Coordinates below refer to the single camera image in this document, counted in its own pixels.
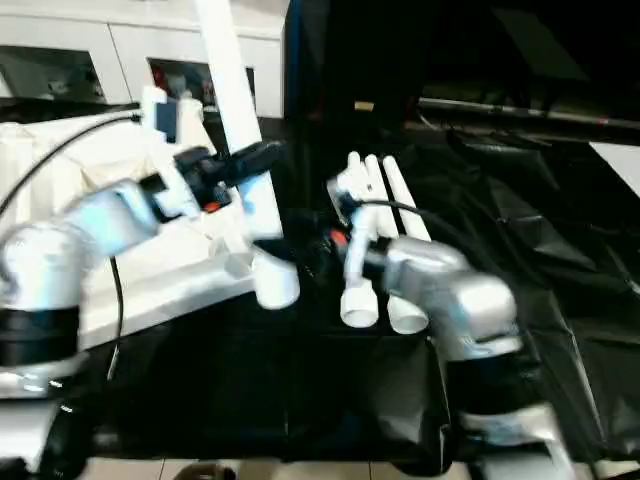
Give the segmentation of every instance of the white cabinet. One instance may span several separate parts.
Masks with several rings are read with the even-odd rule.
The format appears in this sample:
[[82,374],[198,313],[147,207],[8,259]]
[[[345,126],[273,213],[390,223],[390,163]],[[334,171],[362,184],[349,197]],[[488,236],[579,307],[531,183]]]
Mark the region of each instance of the white cabinet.
[[[85,63],[87,72],[81,70]],[[70,92],[77,98],[68,99],[86,100],[91,95],[84,91],[92,83],[86,78],[89,70],[99,83],[97,99],[102,94],[106,103],[131,101],[108,25],[0,16],[0,95],[42,96],[50,93],[52,83],[78,75],[83,91]]]
[[[184,62],[191,64],[189,68],[198,66],[193,64],[207,65],[200,32],[119,25],[112,26],[111,32],[127,84],[136,101],[141,99],[142,87],[154,83],[151,71],[154,61]],[[250,75],[249,83],[254,89],[258,115],[282,117],[282,42],[246,36],[239,36],[239,42],[240,53]]]
[[[256,112],[280,118],[289,0],[226,1]],[[42,96],[52,81],[55,87],[56,79],[90,65],[102,101],[139,101],[142,87],[154,83],[152,64],[156,74],[173,70],[174,82],[186,82],[195,71],[206,84],[207,55],[194,0],[0,0],[0,97]],[[82,90],[72,89],[65,99],[86,101]]]

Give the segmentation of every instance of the black cable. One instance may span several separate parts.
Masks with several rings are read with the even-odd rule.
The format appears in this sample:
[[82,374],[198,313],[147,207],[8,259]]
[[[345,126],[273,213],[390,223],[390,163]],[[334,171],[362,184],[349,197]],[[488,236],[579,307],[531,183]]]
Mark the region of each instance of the black cable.
[[[18,183],[16,183],[13,186],[13,188],[9,191],[7,196],[4,197],[4,199],[2,200],[2,204],[0,204],[0,218],[2,218],[2,216],[6,213],[7,209],[9,208],[9,205],[11,205],[11,202],[15,200],[18,193],[20,193],[20,190],[24,188],[24,186],[35,176],[36,173],[40,171],[40,169],[44,165],[47,164],[47,162],[49,162],[53,157],[58,155],[66,147],[68,147],[75,141],[81,139],[82,137],[86,136],[87,134],[94,132],[95,130],[98,130],[100,128],[106,127],[108,125],[112,125],[114,123],[120,123],[125,121],[139,122],[140,118],[141,118],[140,115],[133,114],[133,115],[114,117],[114,118],[109,118],[107,120],[103,120],[99,123],[96,123],[95,125],[91,125],[90,127],[87,127],[84,130],[79,131],[75,135],[63,141],[61,144],[54,147],[51,151],[49,151],[49,153],[47,153],[35,165],[33,165],[29,169],[29,171],[27,171],[24,174],[22,178],[18,180]],[[116,288],[116,295],[118,297],[118,330],[116,332],[116,338],[113,346],[113,352],[111,355],[111,361],[109,362],[109,367],[108,367],[109,369],[106,375],[107,379],[111,379],[113,376],[114,367],[115,367],[119,349],[120,349],[120,337],[122,336],[122,325],[124,323],[124,300],[122,295],[122,283],[120,282],[120,273],[118,272],[118,264],[116,263],[116,259],[114,257],[111,257],[109,261],[111,263],[111,272],[113,273],[113,281]]]
[[122,338],[122,326],[124,324],[124,298],[122,294],[122,282],[120,281],[120,271],[115,257],[109,258],[111,264],[111,273],[113,273],[113,283],[116,287],[116,296],[118,297],[118,327],[116,329],[116,338],[113,343],[113,351],[111,352],[111,360],[107,370],[107,381],[111,381],[115,374],[118,356],[120,355],[120,340]]
[[408,212],[415,213],[416,215],[420,215],[427,222],[433,224],[436,228],[439,228],[443,233],[451,237],[451,239],[455,241],[462,250],[465,250],[467,254],[473,255],[477,261],[484,265],[485,268],[492,270],[495,273],[501,272],[501,269],[496,265],[496,263],[488,255],[480,251],[480,249],[473,244],[467,235],[429,210],[413,207],[406,203],[395,202],[393,200],[361,200],[358,201],[356,205],[382,205],[397,208],[399,210],[406,210]]

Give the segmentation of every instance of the black tablecloth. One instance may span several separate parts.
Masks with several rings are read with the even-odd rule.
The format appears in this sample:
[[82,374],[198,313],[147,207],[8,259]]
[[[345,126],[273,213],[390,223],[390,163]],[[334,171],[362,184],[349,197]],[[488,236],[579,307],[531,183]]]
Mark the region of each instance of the black tablecloth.
[[[462,230],[481,251],[467,252],[472,263],[514,289],[572,454],[639,457],[640,203],[587,144],[262,125],[290,145],[273,171],[283,212],[330,211],[324,181],[349,151],[395,155],[418,205]],[[219,122],[206,126],[220,145]],[[341,286],[301,281],[301,299],[286,311],[263,311],[245,295],[124,339],[101,453],[445,469],[455,441],[427,335],[394,334],[382,296],[380,321],[349,329],[338,314]],[[108,348],[92,352],[96,376]]]

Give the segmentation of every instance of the tiled floor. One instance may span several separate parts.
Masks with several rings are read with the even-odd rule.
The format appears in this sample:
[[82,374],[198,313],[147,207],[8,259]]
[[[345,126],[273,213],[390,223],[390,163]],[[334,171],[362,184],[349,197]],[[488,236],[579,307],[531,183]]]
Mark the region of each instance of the tiled floor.
[[[281,464],[275,460],[227,461],[239,471],[240,480],[411,480],[386,463],[304,462]],[[192,460],[93,459],[82,480],[173,480]],[[613,476],[638,468],[636,462],[599,462],[600,475]],[[454,464],[440,480],[469,480],[466,468]]]

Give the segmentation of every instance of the white pvc pipe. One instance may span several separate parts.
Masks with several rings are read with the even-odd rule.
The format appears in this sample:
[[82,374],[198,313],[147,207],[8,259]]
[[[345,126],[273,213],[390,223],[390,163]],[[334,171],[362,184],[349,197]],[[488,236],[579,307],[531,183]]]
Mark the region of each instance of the white pvc pipe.
[[[407,184],[404,181],[404,177],[402,176],[402,172],[400,172],[400,168],[398,168],[396,159],[391,156],[385,157],[382,164],[384,165],[384,170],[387,173],[387,180],[389,181],[389,186],[391,187],[394,200],[396,202],[405,203],[415,207],[416,203],[413,201],[409,187],[407,187]],[[406,210],[400,210],[400,218],[402,218],[402,224],[404,225],[404,229],[408,236],[419,240],[431,240],[431,236],[429,235],[427,227],[424,225],[420,215],[407,212]]]
[[[211,79],[231,153],[262,140],[240,56],[229,0],[195,0]],[[271,175],[255,177],[238,187],[245,221],[252,238],[282,236],[282,224]],[[256,297],[263,308],[291,305],[300,294],[295,267],[254,249],[253,276]]]
[[[382,172],[378,159],[374,155],[368,155],[364,159],[369,172],[369,180],[371,181],[371,198],[379,200],[388,200],[387,190],[384,187]],[[378,233],[389,238],[398,236],[398,227],[393,218],[393,212],[390,207],[375,207],[377,210]],[[417,333],[429,324],[427,315],[413,303],[403,298],[391,295],[387,303],[387,312],[389,313],[389,323],[391,328],[396,332],[408,335]]]
[[[376,200],[389,200],[387,190],[384,187],[384,180],[382,179],[382,172],[380,171],[380,165],[378,158],[375,155],[367,155],[364,159],[364,164],[367,167],[369,173],[369,181],[371,182],[371,198]],[[396,221],[393,218],[393,212],[391,207],[375,207],[377,211],[377,228],[378,234],[396,238],[398,236],[398,227]]]
[[[347,169],[357,180],[350,191],[356,198],[367,196],[369,179],[360,162],[358,152],[347,157]],[[345,259],[345,288],[340,298],[340,317],[353,328],[370,327],[378,321],[378,297],[370,280],[362,278],[362,263],[369,245],[375,235],[375,213],[370,207],[360,208],[353,216],[353,229],[347,258]]]

